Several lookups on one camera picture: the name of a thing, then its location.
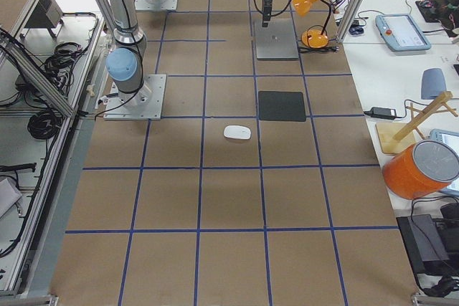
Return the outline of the blue teach pendant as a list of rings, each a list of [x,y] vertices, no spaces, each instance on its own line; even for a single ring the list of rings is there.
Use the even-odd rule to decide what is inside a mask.
[[[431,48],[431,43],[409,14],[377,15],[375,24],[393,52],[427,51]]]

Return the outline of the wooden stand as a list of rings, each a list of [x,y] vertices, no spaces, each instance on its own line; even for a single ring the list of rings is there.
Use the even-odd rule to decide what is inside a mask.
[[[421,109],[416,108],[414,106],[415,101],[410,100],[410,104],[405,106],[405,109],[410,111],[408,123],[377,123],[376,132],[382,152],[387,155],[401,153],[405,148],[416,143],[415,132],[421,139],[425,139],[419,126],[433,114],[451,113],[457,117],[457,109],[448,104],[448,101],[452,99],[451,91],[443,91]]]

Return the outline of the black power adapter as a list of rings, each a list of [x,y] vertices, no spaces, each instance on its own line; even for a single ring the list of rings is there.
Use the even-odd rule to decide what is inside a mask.
[[[369,110],[369,116],[372,118],[393,120],[397,117],[395,109],[387,107],[372,107]]]

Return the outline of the orange bucket grey lid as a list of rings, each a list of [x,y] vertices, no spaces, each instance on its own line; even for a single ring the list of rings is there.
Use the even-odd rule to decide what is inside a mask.
[[[404,199],[426,196],[458,178],[458,155],[448,145],[423,140],[397,154],[382,169],[388,188]]]

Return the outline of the grey closed laptop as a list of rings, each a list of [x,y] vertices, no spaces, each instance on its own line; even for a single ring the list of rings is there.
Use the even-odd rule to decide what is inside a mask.
[[[254,21],[257,60],[298,60],[298,45],[290,19],[272,19],[267,27]]]

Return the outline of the orange desk lamp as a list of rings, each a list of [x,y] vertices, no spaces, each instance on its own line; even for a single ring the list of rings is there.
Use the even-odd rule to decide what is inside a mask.
[[[295,12],[300,16],[305,16],[317,1],[322,2],[328,7],[328,15],[323,25],[317,27],[312,26],[302,33],[301,41],[307,47],[311,49],[322,49],[325,48],[329,42],[326,27],[331,18],[331,5],[325,0],[292,0],[292,5]]]

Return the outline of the white computer mouse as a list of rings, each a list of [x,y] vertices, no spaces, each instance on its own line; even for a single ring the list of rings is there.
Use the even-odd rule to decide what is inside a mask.
[[[224,128],[224,137],[235,140],[249,140],[252,135],[251,129],[241,125],[228,125]]]

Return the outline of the black mousepad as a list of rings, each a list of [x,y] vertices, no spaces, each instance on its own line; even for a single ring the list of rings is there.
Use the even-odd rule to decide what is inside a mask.
[[[259,91],[260,120],[305,122],[306,107],[302,92]]]

